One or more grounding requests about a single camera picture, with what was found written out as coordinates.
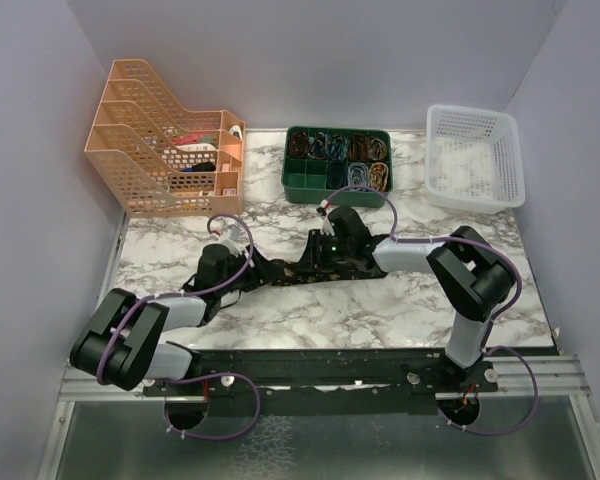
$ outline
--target white tape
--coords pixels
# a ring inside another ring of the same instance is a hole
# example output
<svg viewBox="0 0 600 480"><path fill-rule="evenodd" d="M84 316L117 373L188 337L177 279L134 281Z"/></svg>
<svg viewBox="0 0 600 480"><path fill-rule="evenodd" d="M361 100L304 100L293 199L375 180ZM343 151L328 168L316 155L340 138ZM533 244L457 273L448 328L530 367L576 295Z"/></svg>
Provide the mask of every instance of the white tape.
<svg viewBox="0 0 600 480"><path fill-rule="evenodd" d="M234 125L233 127L231 127L229 129L229 133L234 137L237 137L240 140L242 140L242 129L240 128L240 125Z"/></svg>

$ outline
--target green compartment box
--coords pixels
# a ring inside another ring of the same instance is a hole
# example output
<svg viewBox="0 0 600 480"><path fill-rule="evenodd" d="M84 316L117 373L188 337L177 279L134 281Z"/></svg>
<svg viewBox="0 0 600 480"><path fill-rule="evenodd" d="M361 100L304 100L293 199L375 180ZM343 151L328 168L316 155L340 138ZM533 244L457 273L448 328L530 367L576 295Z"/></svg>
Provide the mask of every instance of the green compartment box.
<svg viewBox="0 0 600 480"><path fill-rule="evenodd" d="M290 139L296 141L290 145ZM389 176L384 191L388 194L393 189L393 170L391 168L391 139L384 130L357 130L328 127L291 127L287 130L287 141L284 148L284 163L282 165L282 186L285 198L291 203L320 204L337 188L332 188L327 181L327 169L334 161L342 161L348 170L353 163L350 153L351 139L357 140L356 150L358 161L371 167L376 161L370 160L369 140L380 139L387 147L387 154L380 163L387 165ZM334 205L349 205L352 207L382 207L384 199L373 192L346 191L339 194L332 202Z"/></svg>

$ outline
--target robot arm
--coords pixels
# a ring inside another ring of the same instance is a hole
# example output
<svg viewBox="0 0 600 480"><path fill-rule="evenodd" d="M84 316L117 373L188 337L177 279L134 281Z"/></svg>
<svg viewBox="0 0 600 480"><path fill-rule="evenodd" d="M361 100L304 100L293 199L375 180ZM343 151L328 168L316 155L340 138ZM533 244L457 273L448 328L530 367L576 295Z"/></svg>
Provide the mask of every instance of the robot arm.
<svg viewBox="0 0 600 480"><path fill-rule="evenodd" d="M470 369L481 358L491 313L506 299L515 281L498 257L450 242L408 244L397 243L386 234L372 236L350 207L338 207L326 219L329 233L310 230L298 262L267 260L254 248L249 267L235 282L196 297L195 292L230 278L246 261L245 254L227 239L207 245L197 273L183 285L180 296L149 302L134 313L105 364L105 382L130 390L145 378L176 380L198 375L199 354L174 344L158 344L160 334L206 325L220 310L223 298L236 291L383 278L396 271L436 275L456 310L446 356L462 370ZM488 245L470 227L461 227L452 236ZM134 294L122 289L109 292L74 344L71 364L95 375L113 332L137 301Z"/></svg>
<svg viewBox="0 0 600 480"><path fill-rule="evenodd" d="M452 236L487 244L470 227L461 227ZM491 314L507 298L515 283L514 275L506 266L495 255L480 248L442 242L410 244L385 239L373 256L385 272L436 275L455 308L445 355L461 369L474 365L482 357Z"/></svg>

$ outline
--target wire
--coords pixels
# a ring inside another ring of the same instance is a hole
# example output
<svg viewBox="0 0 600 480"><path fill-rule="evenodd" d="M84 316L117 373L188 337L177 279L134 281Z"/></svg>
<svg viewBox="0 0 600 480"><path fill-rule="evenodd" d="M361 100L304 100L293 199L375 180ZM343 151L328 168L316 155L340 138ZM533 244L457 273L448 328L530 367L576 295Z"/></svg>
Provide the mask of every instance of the wire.
<svg viewBox="0 0 600 480"><path fill-rule="evenodd" d="M147 304L151 300L158 300L158 299L161 299L161 298L199 297L199 296L202 296L202 295L206 295L208 293L213 293L215 291L218 291L218 290L226 287L227 285L230 285L235 280L237 280L238 278L240 278L240 276L245 272L245 270L249 266L249 263L251 262L251 259L253 258L253 251L254 251L253 235L251 234L251 230L249 230L249 227L247 226L246 223L244 223L243 220L241 220L240 218L236 217L235 215L217 214L217 215L213 215L213 216L209 217L209 220L207 221L207 231L209 233L212 232L212 230L211 230L211 222L213 222L216 218L230 218L231 220L234 220L235 222L237 222L237 223L240 224L240 226L246 232L247 237L249 237L249 252L247 253L247 259L245 260L245 262L242 265L242 267L240 267L240 270L238 270L235 273L235 275L233 275L228 280L225 280L224 282L219 283L218 285L215 285L213 287L207 288L207 289L202 290L200 292L192 292L192 293L174 292L174 293L163 293L162 295L148 295L146 297L141 298L136 303L134 303L131 306L131 308L127 311L127 313L124 315L124 317L122 317L122 320L120 320L120 323L118 324L118 326L116 327L115 331L111 335L111 338L109 339L109 342L107 343L107 346L105 347L104 352L102 353L102 357L100 357L100 362L98 363L98 368L96 370L96 379L98 380L98 383L100 385L105 385L105 382L104 382L104 369L105 369L105 366L107 364L107 361L109 360L109 357L111 356L111 352L113 352L113 347L116 344L116 340L118 340L118 338L120 337L120 333L122 332L122 330L124 330L124 328L127 326L127 323L129 323L129 320L131 320L131 318L133 317L133 315L138 311L138 309L140 307L142 307L143 305Z"/></svg>
<svg viewBox="0 0 600 480"><path fill-rule="evenodd" d="M351 162L367 161L367 137L361 133L356 133L349 137L349 151L347 158Z"/></svg>
<svg viewBox="0 0 600 480"><path fill-rule="evenodd" d="M347 166L341 160L334 160L327 165L327 187L340 188L347 179Z"/></svg>
<svg viewBox="0 0 600 480"><path fill-rule="evenodd" d="M389 184L389 167L384 163L374 163L369 169L370 186L379 192L386 192Z"/></svg>
<svg viewBox="0 0 600 480"><path fill-rule="evenodd" d="M484 347L484 345L487 342L487 339L489 337L489 333L491 332L491 327L493 325L493 322L495 321L495 319L497 317L499 317L500 315L502 315L502 313L504 313L505 311L507 311L514 303L516 303L516 301L518 300L518 298L520 298L520 294L522 293L522 277L520 276L520 272L518 271L518 269L516 268L516 266L514 265L514 263L509 260L509 258L504 254L499 252L498 250L496 250L495 248L491 247L490 245L485 245L484 243L480 243L480 242L476 242L473 240L469 240L466 238L457 238L457 237L450 237L450 236L441 236L441 237L430 237L430 238L397 238L396 237L396 228L398 227L398 211L396 210L396 206L393 204L393 202L391 200L389 200L389 197L387 197L384 193L381 193L371 187L343 187L340 188L338 190L336 190L335 192L333 192L331 195L329 195L326 199L327 203L331 203L331 200L339 195L341 192L347 191L347 190L352 190L353 188L357 188L357 189L362 189L362 190L368 190L370 192L374 192L377 195L380 195L382 198L384 198L385 202L387 202L387 204L389 205L389 207L391 208L391 211L393 212L393 224L391 225L391 230L389 231L389 238L391 238L391 240L393 240L396 243L436 243L436 242L456 242L456 243L462 243L465 245L471 245L473 247L476 248L481 248L495 256L497 256L498 258L500 258L502 261L504 261L506 263L506 265L509 267L509 269L511 270L511 272L513 273L515 280L516 280L516 292L514 293L513 297L511 297L511 300L509 300L507 303L505 303L500 309L498 309L496 312L491 314L491 317L489 319L489 328L487 328L487 331L485 332L485 335L482 339L482 346ZM449 418L447 418L447 416L442 412L442 410L438 409L438 411L440 412L440 414L445 418L445 420L447 421L447 424L454 427L454 428L458 428L464 432L469 432L469 433L473 433L475 435L482 435L482 436L487 436L487 437L497 437L497 436L502 436L502 435L508 435L510 433L515 433L521 429L523 429L524 427L526 427L529 422L531 422L531 420L533 419L533 417L536 414L536 411L538 409L538 403L540 401L539 395L538 395L538 382L536 380L536 377L533 373L533 370L531 370L531 366L527 363L527 361L522 357L522 355L520 355L518 352L516 352L515 350L513 350L512 348L509 347L505 347L503 345L499 345L497 347L492 348L491 350L489 350L487 353L485 353L485 357L490 357L491 355L493 355L495 352L499 351L499 350L505 350L509 353L511 353L512 355L514 355L518 360L520 360L522 362L522 364L524 365L524 367L527 369L527 371L529 372L529 376L531 378L531 383L533 384L533 406L531 407L531 410L529 411L529 414L525 417L524 420L522 420L522 422L520 422L518 425L516 425L515 427L506 429L506 430L500 430L500 431L493 431L493 432L489 432L489 431L485 431L485 430L478 430L478 429L473 429L473 428L468 428L466 425L458 425L457 423L452 422Z"/></svg>
<svg viewBox="0 0 600 480"><path fill-rule="evenodd" d="M464 392L464 395L462 395L462 404L466 405L467 404L467 395L469 395L471 392L473 392L474 388L476 388L476 384L472 383L471 386L469 387L469 389Z"/></svg>
<svg viewBox="0 0 600 480"><path fill-rule="evenodd" d="M369 139L369 160L372 162L381 162L387 156L387 144L378 137Z"/></svg>
<svg viewBox="0 0 600 480"><path fill-rule="evenodd" d="M347 169L347 185L369 186L369 167L364 163L350 163Z"/></svg>
<svg viewBox="0 0 600 480"><path fill-rule="evenodd" d="M238 438L239 436L244 435L249 430L251 430L255 426L255 424L258 422L258 417L260 417L261 399L260 399L260 392L258 392L258 387L256 386L255 383L253 383L253 381L249 377L242 375L240 373L224 372L224 373L211 373L209 375L202 375L201 377L187 378L184 380L170 380L169 383L171 383L173 385L189 385L191 383L204 382L207 380L212 380L214 378L220 378L220 377L225 377L225 376L239 378L240 380L243 380L244 382L246 382L251 387L251 389L253 390L253 393L256 397L256 410L253 413L253 417L251 417L251 420L249 420L249 423L247 424L246 427L244 427L241 430L238 430L235 433L230 433L228 435L206 435L204 433L196 433L196 432L191 432L191 431L186 431L186 430L179 430L176 427L174 427L173 424L171 423L171 419L169 418L169 410L167 409L167 406L165 405L164 420L167 422L167 425L169 426L168 430L169 431L173 430L174 432L179 433L180 435L184 435L185 437L199 438L201 440L214 440L214 441L218 441L218 442L225 441L225 440L233 440L234 438Z"/></svg>
<svg viewBox="0 0 600 480"><path fill-rule="evenodd" d="M491 355L493 355L495 352L497 352L499 350L506 350L507 352L511 353L513 356L515 356L518 360L520 360L522 362L524 367L527 369L527 372L529 372L529 377L531 378L531 383L533 385L533 405L531 406L531 410L529 410L529 413L527 414L527 416L524 418L524 420L522 420L515 427L511 427L506 430L488 431L488 430L480 430L477 428L467 427L466 425L458 425L457 423L451 421L444 414L444 412L442 410L438 409L438 412L440 413L440 415L442 415L442 417L446 420L447 425L449 425L453 428L457 428L458 430L462 430L463 432L473 433L474 435L481 435L483 437L500 437L503 435L509 435L511 433L516 433L516 432L522 430L524 427L526 427L529 424L529 422L531 422L531 420L533 420L533 417L535 416L535 414L538 410L538 405L540 403L540 396L538 394L538 381L536 379L536 376L533 373L533 370L531 370L531 365L529 365L529 363L522 357L522 355L520 355L518 352L516 352L513 348L505 347L503 345L498 345L497 347L492 348L487 353L485 353L484 356L490 357Z"/></svg>
<svg viewBox="0 0 600 480"><path fill-rule="evenodd" d="M323 132L316 132L314 137L309 137L309 157L314 160L324 160L327 156L326 136Z"/></svg>
<svg viewBox="0 0 600 480"><path fill-rule="evenodd" d="M344 160L347 155L347 137L337 133L328 137L327 152L332 160Z"/></svg>
<svg viewBox="0 0 600 480"><path fill-rule="evenodd" d="M511 273L513 273L513 276L515 277L516 291L515 291L513 297L511 297L511 300L509 300L507 303L505 303L496 312L491 314L491 318L490 318L491 322L493 322L502 313L507 311L514 303L516 303L518 301L518 298L520 298L520 294L522 293L522 277L520 276L520 272L518 271L518 269L516 268L514 263L511 260L509 260L509 258L504 253L496 250L495 248L493 248L490 245L485 245L484 243L476 242L474 240L469 240L468 238L451 237L448 235L440 236L440 237L428 237L428 238L398 238L398 237L396 237L396 228L398 228L398 211L396 210L396 206L393 204L393 202L391 200L389 200L389 197L387 197L387 195L385 195L384 193L379 192L378 190L371 188L371 187L346 186L346 187L339 188L338 190L336 190L335 192L333 192L331 195L329 195L327 197L327 202L331 203L332 199L334 197L336 197L337 195L339 195L340 193L345 192L347 190L353 190L353 189L367 190L369 192L374 192L377 195L380 195L384 199L384 201L387 203L387 205L389 205L389 208L391 208L391 211L393 212L393 224L391 225L391 230L389 231L389 238L391 238L391 240L393 240L396 243L416 243L416 244L436 243L436 242L462 243L464 245L471 245L472 247L481 248L482 250L485 250L485 251L491 253L492 255L495 255L496 257L500 258L507 265L507 267L509 267L509 269L511 270ZM489 328L487 328L487 331L485 332L485 336L482 340L483 346L486 343L489 333L491 333L491 326L489 326Z"/></svg>
<svg viewBox="0 0 600 480"><path fill-rule="evenodd" d="M241 297L242 297L242 292L238 291L238 300L236 300L233 303L230 303L229 305L224 305L224 306L220 307L220 310L224 310L225 308L233 307L236 303L238 303L240 301Z"/></svg>
<svg viewBox="0 0 600 480"><path fill-rule="evenodd" d="M304 158L309 151L309 136L307 132L295 132L289 138L287 153L291 158Z"/></svg>

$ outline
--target white plastic basket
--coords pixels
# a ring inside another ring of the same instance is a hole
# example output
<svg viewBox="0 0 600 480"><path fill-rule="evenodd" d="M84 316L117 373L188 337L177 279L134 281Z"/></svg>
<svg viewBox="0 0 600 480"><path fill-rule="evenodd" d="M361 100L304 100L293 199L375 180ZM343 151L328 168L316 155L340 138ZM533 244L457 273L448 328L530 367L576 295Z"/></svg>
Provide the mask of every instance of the white plastic basket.
<svg viewBox="0 0 600 480"><path fill-rule="evenodd" d="M524 203L518 128L509 115L431 106L425 158L432 205L498 213Z"/></svg>

